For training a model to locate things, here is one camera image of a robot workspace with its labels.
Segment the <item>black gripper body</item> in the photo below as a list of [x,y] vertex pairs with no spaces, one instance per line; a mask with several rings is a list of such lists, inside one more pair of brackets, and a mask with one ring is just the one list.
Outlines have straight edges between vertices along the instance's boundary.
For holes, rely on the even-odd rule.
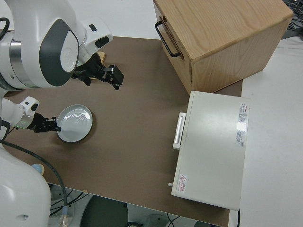
[[106,72],[102,70],[104,67],[105,66],[102,64],[99,54],[95,53],[86,63],[76,67],[71,78],[78,79],[84,82],[87,86],[91,85],[92,78],[105,83],[111,83]]
[[50,124],[48,120],[48,118],[43,117],[41,114],[35,113],[33,118],[34,132],[49,132]]

